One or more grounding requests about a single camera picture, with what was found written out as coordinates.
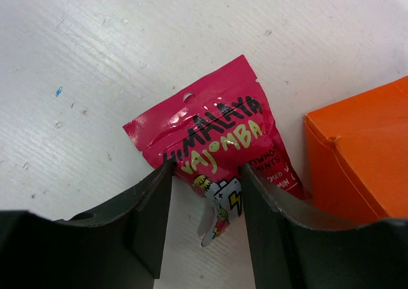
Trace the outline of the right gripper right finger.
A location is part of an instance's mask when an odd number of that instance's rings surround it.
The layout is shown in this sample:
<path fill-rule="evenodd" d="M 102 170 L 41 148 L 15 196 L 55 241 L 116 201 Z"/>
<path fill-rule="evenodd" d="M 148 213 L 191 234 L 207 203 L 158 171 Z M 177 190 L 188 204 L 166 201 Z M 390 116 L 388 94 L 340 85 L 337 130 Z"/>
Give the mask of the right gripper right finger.
<path fill-rule="evenodd" d="M 257 288 L 406 288 L 407 220 L 332 216 L 240 168 Z"/>

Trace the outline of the small pink snack packet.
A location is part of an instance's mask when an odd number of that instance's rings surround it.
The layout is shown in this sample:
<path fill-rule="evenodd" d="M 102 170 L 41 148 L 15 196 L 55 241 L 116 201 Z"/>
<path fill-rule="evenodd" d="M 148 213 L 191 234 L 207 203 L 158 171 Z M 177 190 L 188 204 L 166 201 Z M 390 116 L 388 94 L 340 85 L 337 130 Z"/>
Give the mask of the small pink snack packet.
<path fill-rule="evenodd" d="M 210 208 L 201 231 L 208 246 L 244 210 L 238 169 L 248 164 L 270 182 L 305 200 L 267 97 L 245 56 L 238 56 L 124 126 L 147 163 L 175 164 Z"/>

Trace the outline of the orange paper bag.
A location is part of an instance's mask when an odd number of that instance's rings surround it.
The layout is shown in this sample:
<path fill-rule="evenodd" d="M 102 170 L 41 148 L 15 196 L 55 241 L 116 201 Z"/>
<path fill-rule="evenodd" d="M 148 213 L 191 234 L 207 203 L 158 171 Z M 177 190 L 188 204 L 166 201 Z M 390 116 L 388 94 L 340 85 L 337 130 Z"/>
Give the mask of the orange paper bag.
<path fill-rule="evenodd" d="M 407 78 L 304 118 L 314 205 L 358 223 L 407 217 Z"/>

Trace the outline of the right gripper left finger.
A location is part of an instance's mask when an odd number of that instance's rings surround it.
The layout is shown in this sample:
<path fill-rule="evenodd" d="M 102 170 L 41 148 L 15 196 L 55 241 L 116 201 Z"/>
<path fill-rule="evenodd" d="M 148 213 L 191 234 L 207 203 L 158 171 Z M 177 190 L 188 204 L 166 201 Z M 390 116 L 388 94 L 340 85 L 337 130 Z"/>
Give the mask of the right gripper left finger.
<path fill-rule="evenodd" d="M 152 288 L 161 274 L 173 166 L 69 220 L 1 212 L 2 288 Z"/>

